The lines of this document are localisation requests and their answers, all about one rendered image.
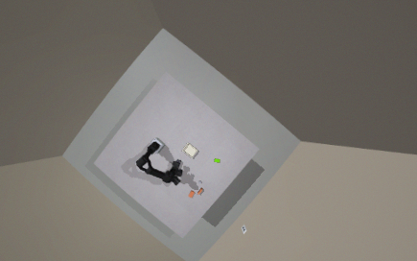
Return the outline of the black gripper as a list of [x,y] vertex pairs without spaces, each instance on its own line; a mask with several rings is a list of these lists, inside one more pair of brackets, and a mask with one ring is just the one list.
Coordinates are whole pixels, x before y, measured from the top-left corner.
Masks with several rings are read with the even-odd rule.
[[[176,167],[178,167],[178,166],[179,166],[179,162],[173,161],[173,164],[172,164],[172,169],[171,169],[171,170],[173,170],[173,171],[174,171],[174,173],[175,173],[176,169],[178,169],[178,168],[176,168]],[[170,170],[170,171],[171,171],[171,170]]]

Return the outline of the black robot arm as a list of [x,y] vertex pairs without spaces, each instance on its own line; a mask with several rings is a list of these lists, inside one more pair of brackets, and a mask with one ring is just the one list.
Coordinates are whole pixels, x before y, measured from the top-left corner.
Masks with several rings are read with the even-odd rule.
[[[152,175],[154,177],[157,178],[161,178],[164,182],[166,183],[171,183],[173,182],[176,186],[179,184],[180,179],[178,177],[181,177],[182,175],[182,170],[178,170],[176,169],[175,173],[173,170],[171,171],[167,171],[166,173],[159,171],[157,169],[154,169],[151,166],[151,161],[149,160],[149,156],[153,155],[157,150],[159,150],[160,148],[160,144],[157,142],[152,142],[147,149],[147,152],[145,154],[143,154],[137,161],[136,161],[136,165],[138,166],[138,168],[142,171],[145,171],[146,174],[148,175]],[[143,166],[145,165],[145,163],[148,162],[148,167],[149,168],[144,168]]]

